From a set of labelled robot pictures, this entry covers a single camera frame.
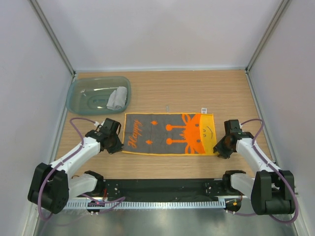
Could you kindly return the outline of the grey orange towel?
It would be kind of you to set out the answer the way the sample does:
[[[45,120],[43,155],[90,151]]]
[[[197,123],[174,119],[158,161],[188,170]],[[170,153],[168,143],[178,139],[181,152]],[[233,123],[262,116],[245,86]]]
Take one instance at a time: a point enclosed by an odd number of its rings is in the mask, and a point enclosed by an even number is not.
[[[123,152],[153,156],[214,156],[213,114],[126,113]]]

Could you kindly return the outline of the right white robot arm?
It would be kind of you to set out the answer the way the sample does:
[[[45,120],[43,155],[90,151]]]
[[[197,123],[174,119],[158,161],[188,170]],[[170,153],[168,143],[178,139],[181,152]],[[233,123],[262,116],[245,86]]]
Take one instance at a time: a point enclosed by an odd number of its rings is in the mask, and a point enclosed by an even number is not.
[[[273,163],[258,146],[257,136],[242,130],[237,119],[224,122],[225,135],[215,145],[214,152],[223,159],[233,153],[241,155],[255,177],[246,173],[229,172],[222,190],[228,195],[241,192],[251,201],[252,209],[257,215],[297,214],[298,203],[294,192],[294,175],[284,171]]]

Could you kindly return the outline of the grey panda towel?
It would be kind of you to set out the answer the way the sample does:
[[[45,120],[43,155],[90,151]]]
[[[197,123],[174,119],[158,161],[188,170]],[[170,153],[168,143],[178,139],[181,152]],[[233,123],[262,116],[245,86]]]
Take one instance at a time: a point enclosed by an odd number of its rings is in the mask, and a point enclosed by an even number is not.
[[[114,90],[110,94],[107,105],[106,105],[107,109],[109,110],[122,109],[126,104],[126,98],[127,98],[127,88],[118,87],[116,90]]]

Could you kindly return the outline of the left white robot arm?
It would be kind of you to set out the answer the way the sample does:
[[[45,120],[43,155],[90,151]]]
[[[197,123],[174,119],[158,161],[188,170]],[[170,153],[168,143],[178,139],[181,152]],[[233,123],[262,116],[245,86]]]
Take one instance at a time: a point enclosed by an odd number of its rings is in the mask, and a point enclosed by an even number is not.
[[[38,206],[39,214],[43,209],[57,214],[75,197],[85,194],[98,197],[105,191],[101,174],[86,171],[75,177],[75,173],[103,151],[109,154],[122,151],[123,143],[119,139],[122,125],[110,118],[93,124],[95,129],[85,135],[79,133],[79,144],[66,155],[49,164],[40,163],[35,168],[27,199]]]

